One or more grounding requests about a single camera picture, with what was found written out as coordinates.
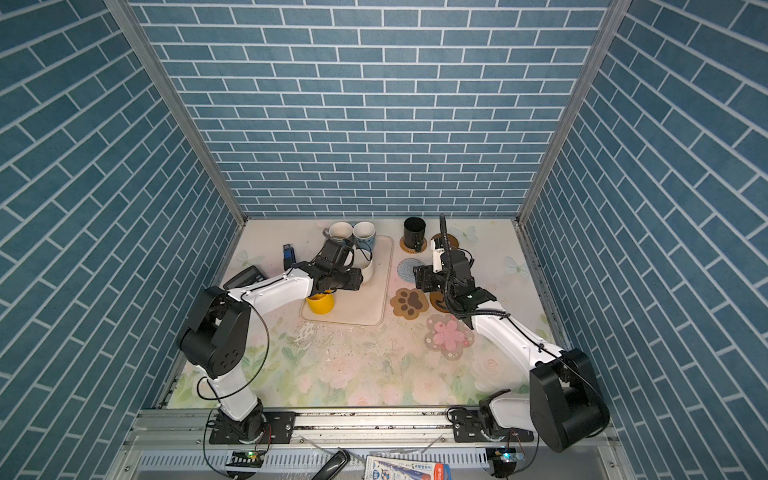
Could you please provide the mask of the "brown cork round coaster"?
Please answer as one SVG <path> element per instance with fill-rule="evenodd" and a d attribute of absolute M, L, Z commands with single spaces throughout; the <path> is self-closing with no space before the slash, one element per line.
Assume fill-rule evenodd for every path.
<path fill-rule="evenodd" d="M 429 301 L 432 307 L 441 313 L 449 313 L 446 307 L 444 296 L 441 292 L 431 292 L 429 294 Z"/>

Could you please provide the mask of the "white speckled mug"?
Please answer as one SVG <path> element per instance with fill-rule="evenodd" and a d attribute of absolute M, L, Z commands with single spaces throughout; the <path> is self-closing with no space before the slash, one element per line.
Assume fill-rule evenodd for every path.
<path fill-rule="evenodd" d="M 371 259 L 365 257 L 364 251 L 355 251 L 353 268 L 359 268 L 362 275 L 362 284 L 371 280 L 374 275 L 374 264 Z"/>

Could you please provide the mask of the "black mug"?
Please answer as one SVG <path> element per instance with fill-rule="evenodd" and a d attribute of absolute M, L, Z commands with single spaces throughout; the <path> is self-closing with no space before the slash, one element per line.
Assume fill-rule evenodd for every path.
<path fill-rule="evenodd" d="M 406 248 L 421 252 L 425 243 L 426 222 L 420 217 L 408 217 L 404 221 L 403 243 Z"/>

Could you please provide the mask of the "blue grey woven coaster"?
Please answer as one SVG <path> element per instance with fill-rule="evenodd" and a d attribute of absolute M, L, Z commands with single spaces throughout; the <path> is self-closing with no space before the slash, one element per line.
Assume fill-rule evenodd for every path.
<path fill-rule="evenodd" d="M 398 276 L 407 283 L 415 283 L 414 269 L 416 267 L 423 266 L 424 263 L 416 258 L 406 258 L 402 260 L 397 266 Z"/>

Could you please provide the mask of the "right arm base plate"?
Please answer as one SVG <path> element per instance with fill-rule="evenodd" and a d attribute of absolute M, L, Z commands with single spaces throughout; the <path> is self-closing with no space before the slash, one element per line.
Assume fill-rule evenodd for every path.
<path fill-rule="evenodd" d="M 486 408 L 470 409 L 463 406 L 451 406 L 446 412 L 446 419 L 453 429 L 457 443 L 487 442 L 530 442 L 534 440 L 532 431 L 518 428 L 503 428 Z"/>

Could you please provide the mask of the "yellow mug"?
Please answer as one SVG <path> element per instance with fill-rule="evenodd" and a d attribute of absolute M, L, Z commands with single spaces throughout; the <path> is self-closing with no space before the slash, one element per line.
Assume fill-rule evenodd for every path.
<path fill-rule="evenodd" d="M 335 306 L 334 296 L 332 293 L 316 294 L 307 298 L 307 305 L 312 313 L 316 315 L 326 315 L 330 313 Z"/>

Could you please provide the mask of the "pink flower coaster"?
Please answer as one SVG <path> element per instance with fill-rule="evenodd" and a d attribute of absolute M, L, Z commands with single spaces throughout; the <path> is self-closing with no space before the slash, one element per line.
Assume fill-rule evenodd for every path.
<path fill-rule="evenodd" d="M 466 324 L 449 314 L 435 314 L 427 318 L 426 347 L 440 352 L 449 361 L 459 360 L 464 351 L 475 342 L 475 335 Z"/>

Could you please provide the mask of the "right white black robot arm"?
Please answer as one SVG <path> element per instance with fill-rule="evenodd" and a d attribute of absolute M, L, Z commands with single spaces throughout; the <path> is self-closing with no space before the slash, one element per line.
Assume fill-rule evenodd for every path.
<path fill-rule="evenodd" d="M 452 248 L 445 234 L 430 246 L 433 263 L 414 269 L 416 287 L 441 293 L 450 314 L 528 372 L 527 400 L 500 390 L 479 402 L 481 431 L 492 439 L 510 430 L 534 432 L 556 452 L 602 433 L 610 412 L 588 356 L 545 340 L 503 310 L 496 296 L 476 285 L 472 257 Z"/>

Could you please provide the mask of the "beige serving tray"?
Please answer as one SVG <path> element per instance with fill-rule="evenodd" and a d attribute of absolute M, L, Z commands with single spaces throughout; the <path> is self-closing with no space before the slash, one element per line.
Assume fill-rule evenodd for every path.
<path fill-rule="evenodd" d="M 374 275 L 358 291 L 339 290 L 334 293 L 335 306 L 326 315 L 312 313 L 304 302 L 301 317 L 305 320 L 349 325 L 375 326 L 384 315 L 389 271 L 394 242 L 391 237 L 378 235 L 373 251 Z"/>

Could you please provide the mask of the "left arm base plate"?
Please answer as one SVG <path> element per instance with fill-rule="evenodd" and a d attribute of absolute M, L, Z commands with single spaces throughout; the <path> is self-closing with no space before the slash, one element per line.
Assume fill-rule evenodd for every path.
<path fill-rule="evenodd" d="M 296 413 L 291 411 L 251 413 L 241 421 L 221 410 L 208 423 L 208 442 L 213 445 L 288 444 L 293 434 Z"/>

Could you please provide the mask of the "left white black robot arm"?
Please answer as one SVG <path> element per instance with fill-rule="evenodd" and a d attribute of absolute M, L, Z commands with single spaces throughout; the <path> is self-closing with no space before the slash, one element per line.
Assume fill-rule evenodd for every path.
<path fill-rule="evenodd" d="M 314 259 L 298 262 L 278 276 L 256 282 L 249 267 L 232 279 L 230 288 L 210 287 L 198 293 L 179 332 L 178 346 L 187 361 L 205 373 L 213 400 L 228 420 L 261 420 L 260 401 L 241 365 L 251 315 L 262 317 L 318 294 L 357 291 L 363 276 L 352 266 L 353 259 L 349 240 L 328 239 Z"/>

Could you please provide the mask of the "brown paw print coaster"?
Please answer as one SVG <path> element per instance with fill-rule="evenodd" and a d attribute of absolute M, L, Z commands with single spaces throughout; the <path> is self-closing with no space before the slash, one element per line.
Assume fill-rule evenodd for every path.
<path fill-rule="evenodd" d="M 430 308 L 430 303 L 421 290 L 408 288 L 398 289 L 389 304 L 395 316 L 408 321 L 415 320 Z"/>

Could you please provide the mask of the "dark brown wooden coaster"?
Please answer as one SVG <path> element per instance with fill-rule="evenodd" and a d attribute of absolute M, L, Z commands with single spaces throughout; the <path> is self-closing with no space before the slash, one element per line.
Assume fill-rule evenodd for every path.
<path fill-rule="evenodd" d="M 439 241 L 440 241 L 440 239 L 441 239 L 441 235 L 440 235 L 440 234 L 436 234 L 436 235 L 434 235 L 434 236 L 432 237 L 432 241 L 436 241 L 436 242 L 439 242 Z M 449 242 L 449 244 L 451 245 L 451 248 L 452 248 L 452 249 L 458 249 L 458 248 L 459 248 L 459 241 L 457 240 L 457 238 L 456 238 L 456 237 L 454 237 L 454 236 L 453 236 L 453 235 L 451 235 L 451 234 L 448 234 L 448 235 L 447 235 L 447 239 L 448 239 L 448 242 Z"/>

